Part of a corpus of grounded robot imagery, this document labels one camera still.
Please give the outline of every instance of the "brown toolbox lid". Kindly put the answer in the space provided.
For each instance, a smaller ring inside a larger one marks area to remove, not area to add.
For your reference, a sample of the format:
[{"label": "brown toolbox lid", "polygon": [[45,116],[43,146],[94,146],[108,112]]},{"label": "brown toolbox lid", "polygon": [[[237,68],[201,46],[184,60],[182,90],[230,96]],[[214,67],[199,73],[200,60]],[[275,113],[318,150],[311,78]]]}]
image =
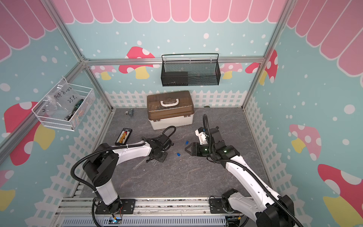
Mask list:
[{"label": "brown toolbox lid", "polygon": [[189,91],[152,94],[147,96],[149,120],[179,117],[194,114],[194,105]]}]

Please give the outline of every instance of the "gray floor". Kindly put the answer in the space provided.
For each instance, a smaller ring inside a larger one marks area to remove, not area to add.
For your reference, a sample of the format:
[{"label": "gray floor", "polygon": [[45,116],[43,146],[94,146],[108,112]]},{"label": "gray floor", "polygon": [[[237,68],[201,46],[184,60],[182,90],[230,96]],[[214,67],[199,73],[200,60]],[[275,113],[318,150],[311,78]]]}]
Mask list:
[{"label": "gray floor", "polygon": [[[133,132],[128,144],[139,142],[141,137],[152,138],[162,130],[153,130],[146,109],[134,109],[129,117],[117,109],[103,142],[114,145],[121,130],[131,128]],[[120,197],[159,196],[220,196],[231,188],[244,196],[248,192],[222,165],[214,164],[202,157],[192,157],[184,151],[185,142],[198,142],[194,131],[203,126],[203,114],[208,115],[210,127],[219,126],[226,145],[233,145],[255,173],[268,184],[265,170],[254,145],[251,133],[241,108],[195,108],[193,124],[177,127],[171,140],[175,144],[167,152],[163,163],[154,160],[132,168],[143,158],[136,158],[118,165],[112,182]],[[85,187],[82,198],[93,198],[91,189]]]}]

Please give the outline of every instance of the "black wire basket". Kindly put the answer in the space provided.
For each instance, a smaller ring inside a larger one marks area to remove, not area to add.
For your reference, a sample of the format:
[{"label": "black wire basket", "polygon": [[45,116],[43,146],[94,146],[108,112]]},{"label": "black wire basket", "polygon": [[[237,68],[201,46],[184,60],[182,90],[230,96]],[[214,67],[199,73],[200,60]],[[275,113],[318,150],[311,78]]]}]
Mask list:
[{"label": "black wire basket", "polygon": [[165,54],[161,57],[163,86],[219,85],[219,54]]}]

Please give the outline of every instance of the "white toolbox base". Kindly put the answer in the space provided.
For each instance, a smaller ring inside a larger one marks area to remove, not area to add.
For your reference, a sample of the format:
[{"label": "white toolbox base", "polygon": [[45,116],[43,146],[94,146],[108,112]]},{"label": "white toolbox base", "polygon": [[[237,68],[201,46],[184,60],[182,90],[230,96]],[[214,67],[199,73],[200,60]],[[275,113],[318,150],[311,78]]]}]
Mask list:
[{"label": "white toolbox base", "polygon": [[191,125],[193,123],[193,116],[194,114],[188,117],[180,116],[180,117],[164,118],[158,121],[151,121],[151,120],[149,121],[154,130],[166,129],[169,126],[178,127],[182,125]]}]

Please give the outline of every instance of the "white wire basket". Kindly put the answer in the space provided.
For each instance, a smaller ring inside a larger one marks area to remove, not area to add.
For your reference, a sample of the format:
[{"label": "white wire basket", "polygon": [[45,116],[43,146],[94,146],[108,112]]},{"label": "white wire basket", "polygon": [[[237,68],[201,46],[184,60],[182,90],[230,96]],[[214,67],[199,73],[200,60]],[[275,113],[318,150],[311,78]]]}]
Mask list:
[{"label": "white wire basket", "polygon": [[62,107],[57,106],[57,110],[51,116],[47,114],[47,108],[51,105],[49,105],[50,101],[46,97],[48,94],[54,93],[58,83],[32,108],[32,112],[45,127],[75,131],[96,99],[94,90],[77,84],[69,84],[84,100],[70,120],[65,120],[69,112]]}]

